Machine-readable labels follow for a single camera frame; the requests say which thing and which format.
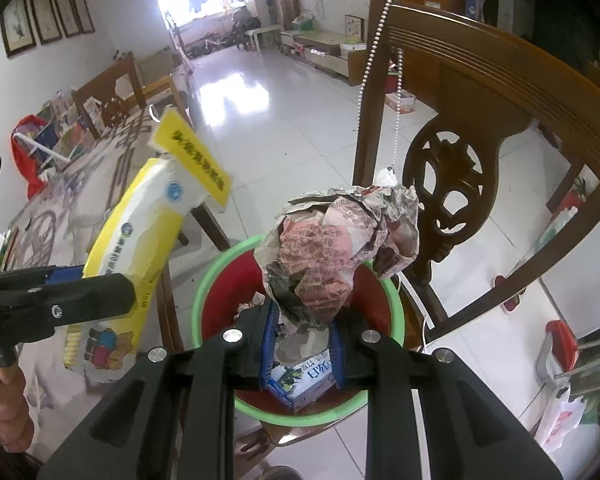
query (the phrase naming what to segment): bead string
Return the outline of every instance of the bead string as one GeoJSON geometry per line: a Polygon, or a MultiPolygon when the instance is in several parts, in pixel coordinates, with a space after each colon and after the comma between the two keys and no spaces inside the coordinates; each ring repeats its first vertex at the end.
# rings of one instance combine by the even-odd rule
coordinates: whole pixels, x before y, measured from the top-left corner
{"type": "MultiPolygon", "coordinates": [[[[360,113],[362,111],[362,94],[365,91],[366,80],[368,79],[369,72],[371,71],[371,64],[373,63],[374,56],[376,55],[376,50],[378,49],[378,43],[380,40],[380,36],[382,34],[382,29],[384,28],[384,22],[386,21],[386,16],[389,13],[389,7],[395,0],[387,0],[384,4],[384,8],[382,9],[382,16],[380,17],[380,21],[378,22],[378,29],[376,30],[376,35],[374,36],[373,43],[371,44],[371,50],[369,51],[369,58],[366,62],[365,74],[362,76],[362,84],[360,85],[360,94],[358,94],[358,124],[360,124],[360,113]]],[[[398,56],[398,109],[395,113],[395,136],[394,136],[394,157],[391,162],[391,167],[395,166],[395,159],[398,151],[398,129],[400,128],[400,95],[402,94],[402,49],[397,49],[398,56]]]]}

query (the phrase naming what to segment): green bin rim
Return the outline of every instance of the green bin rim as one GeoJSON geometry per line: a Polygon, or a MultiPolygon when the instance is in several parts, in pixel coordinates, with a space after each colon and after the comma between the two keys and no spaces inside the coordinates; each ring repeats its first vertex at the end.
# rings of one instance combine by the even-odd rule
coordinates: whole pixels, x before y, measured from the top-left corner
{"type": "MultiPolygon", "coordinates": [[[[256,248],[263,238],[264,235],[253,236],[224,251],[216,258],[211,265],[211,268],[206,272],[205,277],[200,282],[196,297],[193,301],[193,308],[191,309],[191,339],[194,348],[198,348],[202,345],[202,324],[200,323],[200,320],[202,319],[202,307],[205,304],[206,295],[216,278],[230,262],[235,260],[241,254],[256,248]]],[[[402,345],[404,343],[404,312],[402,310],[400,297],[391,280],[380,280],[380,283],[389,302],[389,311],[391,312],[391,337],[402,345]]],[[[277,413],[264,412],[263,410],[244,402],[238,397],[235,398],[235,407],[245,415],[252,416],[263,422],[290,428],[304,428],[307,426],[329,424],[349,416],[365,406],[366,400],[367,392],[358,392],[339,406],[313,415],[278,415],[277,413]]]]}

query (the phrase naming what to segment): trash bin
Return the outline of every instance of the trash bin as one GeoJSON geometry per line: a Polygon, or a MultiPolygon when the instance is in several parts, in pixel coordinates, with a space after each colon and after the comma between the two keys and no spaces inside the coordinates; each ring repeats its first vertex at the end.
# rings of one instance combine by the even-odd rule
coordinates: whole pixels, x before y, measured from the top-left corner
{"type": "MultiPolygon", "coordinates": [[[[264,293],[262,271],[253,259],[253,250],[262,238],[249,238],[220,254],[202,279],[191,316],[196,348],[232,325],[240,303],[249,303],[256,291],[264,293]]],[[[351,307],[364,312],[375,330],[403,343],[404,313],[394,284],[391,280],[378,280],[368,265],[360,265],[354,274],[351,307]]],[[[367,393],[332,388],[295,414],[268,391],[238,391],[235,397],[235,407],[258,420],[305,427],[328,424],[350,415],[366,404],[367,393]]]]}

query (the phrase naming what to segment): human hand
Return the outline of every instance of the human hand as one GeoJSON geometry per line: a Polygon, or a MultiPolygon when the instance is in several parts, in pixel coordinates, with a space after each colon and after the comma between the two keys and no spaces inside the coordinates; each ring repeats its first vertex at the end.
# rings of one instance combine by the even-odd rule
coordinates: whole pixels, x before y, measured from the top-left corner
{"type": "Polygon", "coordinates": [[[9,453],[26,451],[33,440],[24,386],[24,374],[17,363],[0,368],[0,446],[9,453]]]}

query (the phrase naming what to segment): white plastic bag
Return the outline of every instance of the white plastic bag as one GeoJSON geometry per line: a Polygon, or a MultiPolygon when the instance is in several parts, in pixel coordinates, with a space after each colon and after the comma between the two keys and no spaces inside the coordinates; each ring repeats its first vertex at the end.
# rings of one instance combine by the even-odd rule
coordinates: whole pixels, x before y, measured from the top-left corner
{"type": "Polygon", "coordinates": [[[544,452],[558,449],[567,433],[577,428],[580,423],[586,404],[582,397],[569,402],[570,393],[571,386],[556,390],[544,410],[536,431],[536,442],[544,452]]]}

